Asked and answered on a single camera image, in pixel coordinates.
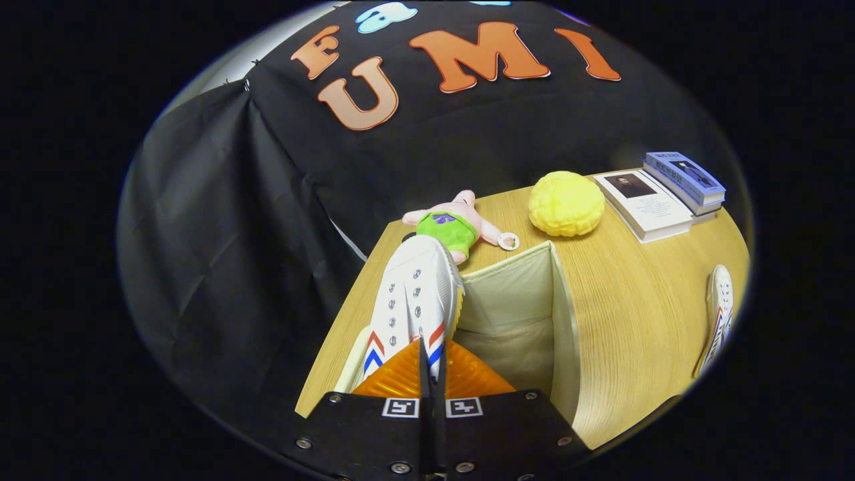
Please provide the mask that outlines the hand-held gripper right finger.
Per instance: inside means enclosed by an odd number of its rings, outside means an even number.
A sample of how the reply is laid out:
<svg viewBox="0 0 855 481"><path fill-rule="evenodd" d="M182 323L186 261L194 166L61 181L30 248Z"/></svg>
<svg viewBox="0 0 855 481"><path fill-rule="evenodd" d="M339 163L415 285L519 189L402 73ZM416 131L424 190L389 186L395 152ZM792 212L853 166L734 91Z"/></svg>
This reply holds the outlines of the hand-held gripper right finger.
<svg viewBox="0 0 855 481"><path fill-rule="evenodd" d="M500 395L447 393L452 342L430 379L431 480L558 480L593 451L539 389Z"/></svg>

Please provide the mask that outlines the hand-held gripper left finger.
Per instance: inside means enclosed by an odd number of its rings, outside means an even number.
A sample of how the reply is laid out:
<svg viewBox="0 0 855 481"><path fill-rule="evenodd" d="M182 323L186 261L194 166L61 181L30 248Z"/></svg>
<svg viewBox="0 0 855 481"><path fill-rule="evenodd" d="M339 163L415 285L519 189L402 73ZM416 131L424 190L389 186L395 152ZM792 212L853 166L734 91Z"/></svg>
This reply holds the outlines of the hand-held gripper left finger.
<svg viewBox="0 0 855 481"><path fill-rule="evenodd" d="M284 436L282 454L324 480L425 480L432 474L425 348L416 341L418 396L329 391Z"/></svg>

